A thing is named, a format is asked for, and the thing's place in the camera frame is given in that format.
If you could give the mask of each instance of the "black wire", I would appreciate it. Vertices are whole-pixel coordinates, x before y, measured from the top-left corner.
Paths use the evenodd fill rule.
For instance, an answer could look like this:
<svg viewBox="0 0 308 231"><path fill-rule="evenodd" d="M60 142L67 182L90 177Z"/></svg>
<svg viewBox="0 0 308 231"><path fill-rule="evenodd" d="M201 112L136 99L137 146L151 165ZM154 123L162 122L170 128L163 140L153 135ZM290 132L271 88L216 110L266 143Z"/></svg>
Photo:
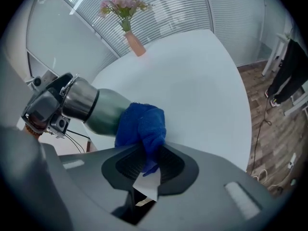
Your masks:
<svg viewBox="0 0 308 231"><path fill-rule="evenodd" d="M68 130L68 129L67 129L66 131L68 131L68 132L70 132L70 133L77 134L77 135L82 136L82 137L85 137L85 138L87 138L87 139L90 139L89 137L87 137L87 136L85 136L85 135L82 135L82 134L80 134L80 133L76 133L76 132L73 132L73 131Z"/></svg>
<svg viewBox="0 0 308 231"><path fill-rule="evenodd" d="M260 127L259 127L259 133L258 133L258 136L257 136L256 145L255 145L254 162L253 162L253 164L252 164L252 169L251 169L250 175L252 174L252 171L253 171L254 168L255 168L256 148L257 148L257 146L258 146L258 140L259 140L259 135L260 135L260 131L261 131L262 124L263 124L263 122L266 122L269 126L271 126L271 122L268 121L267 119L265 119L265 113L266 113L266 109L267 109L267 107L268 107L268 103L269 103L269 98L266 99L266 106L265 106L265 110L264 110L264 117L263 117L263 120L261 121L261 124L260 124Z"/></svg>
<svg viewBox="0 0 308 231"><path fill-rule="evenodd" d="M76 144L68 136L66 136L66 137L76 146Z"/></svg>
<svg viewBox="0 0 308 231"><path fill-rule="evenodd" d="M66 134L66 136L68 136L68 138L71 138L73 141L75 141L80 147L81 149L83 150L83 153L85 152L85 150L83 149L83 147L76 141L74 140L71 136L69 136L68 134Z"/></svg>

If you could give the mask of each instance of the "blue cloth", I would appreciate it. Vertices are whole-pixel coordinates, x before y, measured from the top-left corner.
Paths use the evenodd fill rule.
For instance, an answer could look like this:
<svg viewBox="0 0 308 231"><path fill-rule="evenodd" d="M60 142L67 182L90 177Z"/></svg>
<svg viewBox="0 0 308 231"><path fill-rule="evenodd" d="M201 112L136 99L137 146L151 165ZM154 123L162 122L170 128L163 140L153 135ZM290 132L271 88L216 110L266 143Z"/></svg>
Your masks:
<svg viewBox="0 0 308 231"><path fill-rule="evenodd" d="M165 137L164 111L149 104L131 103L121 115L115 147L142 142L147 155L142 171L147 176L158 169L156 153L165 143Z"/></svg>

